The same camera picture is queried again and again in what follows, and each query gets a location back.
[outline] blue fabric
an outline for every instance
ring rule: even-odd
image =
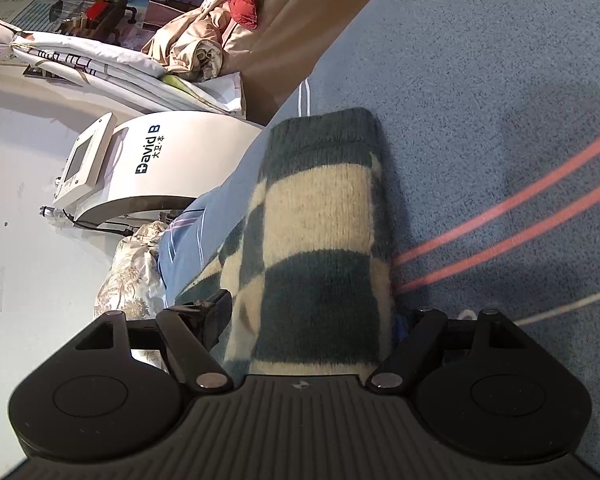
[[[398,303],[520,321],[589,390],[578,453],[600,471],[600,153],[559,169],[600,139],[600,0],[372,0],[271,124],[356,106],[384,131],[394,253],[420,251],[395,266]],[[206,204],[205,255],[244,215],[267,136]],[[193,236],[176,268],[199,260]]]

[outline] red stripe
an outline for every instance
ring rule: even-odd
[[[422,256],[423,254],[429,253],[430,251],[437,249],[441,245],[449,243],[456,238],[459,238],[474,229],[490,222],[491,220],[497,218],[498,216],[510,211],[511,209],[519,206],[520,204],[526,202],[531,199],[535,195],[543,192],[549,186],[552,186],[559,180],[563,179],[573,171],[577,170],[586,162],[589,162],[592,158],[600,154],[600,137],[598,137],[592,144],[587,146],[580,153],[570,158],[563,165],[559,166],[551,173],[542,177],[537,182],[531,184],[528,187],[525,187],[519,193],[516,193],[514,196],[507,198],[504,202],[500,202],[494,207],[487,209],[481,215],[478,215],[471,220],[460,224],[458,227],[451,229],[451,231],[447,231],[446,233],[433,238],[432,240],[425,242],[413,249],[406,251],[399,256],[396,256],[392,261],[392,265],[398,266],[404,264],[410,260],[417,258],[418,256]]]
[[[474,256],[460,260],[458,263],[442,267],[441,269],[435,270],[434,272],[431,272],[422,278],[418,278],[417,280],[413,280],[412,282],[403,283],[395,289],[395,293],[401,294],[403,292],[418,290],[422,286],[439,282],[440,280],[444,280],[449,276],[464,272],[471,267],[488,262],[496,256],[500,256],[501,254],[504,254],[507,251],[510,251],[513,248],[532,240],[533,238],[539,237],[555,227],[558,227],[558,225],[561,225],[574,216],[586,211],[598,202],[600,202],[600,186],[582,198],[576,200],[576,202],[573,202],[564,209],[561,209],[556,214],[549,216],[549,218],[545,218],[544,220],[519,232],[517,235],[514,235],[511,238],[507,238],[506,240],[503,240],[480,253],[474,254]]]

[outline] display screen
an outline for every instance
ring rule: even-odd
[[[69,163],[69,170],[66,172],[66,177],[64,181],[66,182],[72,176],[74,176],[80,170],[80,166],[82,165],[82,161],[84,160],[84,155],[87,153],[87,149],[89,147],[89,143],[91,142],[91,138],[89,137],[85,140],[80,146],[78,146],[74,153],[74,158],[71,159]]]

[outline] beige cloth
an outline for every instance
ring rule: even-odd
[[[267,124],[369,0],[260,0],[258,28],[231,22],[222,74],[240,72],[247,118]]]
[[[222,33],[231,20],[227,0],[205,0],[174,18],[142,48],[168,73],[192,82],[218,77]]]

